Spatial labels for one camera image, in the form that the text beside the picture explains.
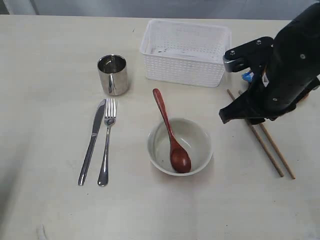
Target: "white ceramic bowl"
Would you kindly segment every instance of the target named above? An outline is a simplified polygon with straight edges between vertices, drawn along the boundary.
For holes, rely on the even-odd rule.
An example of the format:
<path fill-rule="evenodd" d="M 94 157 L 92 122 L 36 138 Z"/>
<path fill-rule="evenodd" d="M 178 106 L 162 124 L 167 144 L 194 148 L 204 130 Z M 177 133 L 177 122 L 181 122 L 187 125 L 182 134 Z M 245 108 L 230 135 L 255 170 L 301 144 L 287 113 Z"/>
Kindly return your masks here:
<path fill-rule="evenodd" d="M 147 148 L 153 165 L 173 176 L 188 176 L 201 171 L 212 157 L 210 135 L 198 124 L 184 118 L 171 118 L 170 124 L 178 143 L 191 159 L 191 171 L 177 173 L 170 163 L 170 141 L 164 122 L 156 126 L 148 136 Z"/>

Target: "basket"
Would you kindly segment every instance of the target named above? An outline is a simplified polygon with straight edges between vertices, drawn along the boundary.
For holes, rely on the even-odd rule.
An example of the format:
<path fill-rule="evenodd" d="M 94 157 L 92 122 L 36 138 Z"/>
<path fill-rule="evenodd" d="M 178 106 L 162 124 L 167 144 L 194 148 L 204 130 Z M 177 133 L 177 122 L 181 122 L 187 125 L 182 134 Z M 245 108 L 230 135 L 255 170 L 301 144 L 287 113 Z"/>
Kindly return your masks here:
<path fill-rule="evenodd" d="M 152 19 L 140 52 L 148 79 L 215 88 L 225 72 L 223 55 L 230 48 L 227 27 Z"/>

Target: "chopsticks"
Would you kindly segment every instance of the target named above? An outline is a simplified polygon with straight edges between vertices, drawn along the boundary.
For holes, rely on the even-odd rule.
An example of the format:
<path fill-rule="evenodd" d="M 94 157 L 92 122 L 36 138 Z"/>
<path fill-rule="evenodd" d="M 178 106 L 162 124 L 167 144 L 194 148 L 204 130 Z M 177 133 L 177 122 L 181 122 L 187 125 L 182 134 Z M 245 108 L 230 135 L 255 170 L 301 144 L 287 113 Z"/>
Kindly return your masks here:
<path fill-rule="evenodd" d="M 227 93 L 229 94 L 229 96 L 232 98 L 232 100 L 235 100 L 235 97 L 233 96 L 233 94 L 231 93 L 231 91 L 228 89 Z M 284 173 L 282 172 L 282 170 L 280 169 L 279 165 L 277 164 L 276 160 L 274 159 L 274 157 L 271 155 L 270 151 L 267 149 L 266 144 L 263 142 L 262 138 L 259 136 L 258 132 L 255 130 L 255 128 L 251 125 L 251 123 L 245 119 L 246 124 L 248 125 L 248 127 L 251 129 L 251 131 L 253 132 L 254 136 L 256 137 L 256 139 L 258 140 L 258 142 L 260 143 L 260 145 L 262 146 L 263 150 L 265 151 L 265 153 L 267 154 L 268 158 L 270 159 L 271 163 L 273 164 L 274 168 L 276 169 L 276 171 L 278 172 L 279 176 L 282 178 L 284 176 Z M 269 132 L 267 131 L 266 127 L 260 123 L 259 124 L 260 128 L 262 129 L 262 131 L 264 132 L 264 134 L 266 135 L 267 139 L 269 140 L 269 142 L 271 143 L 272 147 L 274 148 L 276 154 L 279 156 L 280 160 L 282 161 L 284 167 L 286 168 L 286 170 L 288 171 L 289 175 L 291 176 L 292 179 L 296 179 L 294 173 L 292 172 L 292 170 L 290 169 L 287 161 L 285 160 L 284 156 L 282 155 L 282 153 L 280 152 L 279 148 L 277 147 L 276 143 L 274 142 L 274 140 L 272 139 L 271 135 L 269 134 Z"/>

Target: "wooden spoon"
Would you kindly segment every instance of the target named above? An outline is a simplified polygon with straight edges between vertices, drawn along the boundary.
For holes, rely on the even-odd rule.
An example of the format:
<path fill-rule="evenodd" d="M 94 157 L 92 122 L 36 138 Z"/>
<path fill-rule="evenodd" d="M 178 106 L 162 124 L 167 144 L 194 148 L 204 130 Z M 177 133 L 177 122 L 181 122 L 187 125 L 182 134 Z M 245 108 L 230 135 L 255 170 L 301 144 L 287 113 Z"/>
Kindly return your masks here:
<path fill-rule="evenodd" d="M 161 115 L 163 117 L 166 129 L 169 134 L 170 139 L 170 162 L 174 170 L 180 174 L 189 173 L 191 170 L 191 160 L 187 151 L 177 142 L 175 139 L 174 133 L 172 132 L 168 116 L 166 113 L 165 102 L 162 98 L 161 92 L 159 89 L 153 89 L 153 96 L 156 101 L 156 104 L 159 107 Z"/>

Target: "metal cup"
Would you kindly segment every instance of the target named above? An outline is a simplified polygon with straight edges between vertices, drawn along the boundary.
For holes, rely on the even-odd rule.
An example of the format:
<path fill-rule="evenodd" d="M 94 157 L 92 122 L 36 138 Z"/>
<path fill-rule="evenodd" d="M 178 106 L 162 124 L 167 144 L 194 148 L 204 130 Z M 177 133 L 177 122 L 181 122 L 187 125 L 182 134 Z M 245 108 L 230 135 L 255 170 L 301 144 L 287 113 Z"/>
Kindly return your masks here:
<path fill-rule="evenodd" d="M 127 62 L 119 55 L 107 55 L 98 61 L 103 91 L 111 96 L 124 94 L 129 88 Z"/>

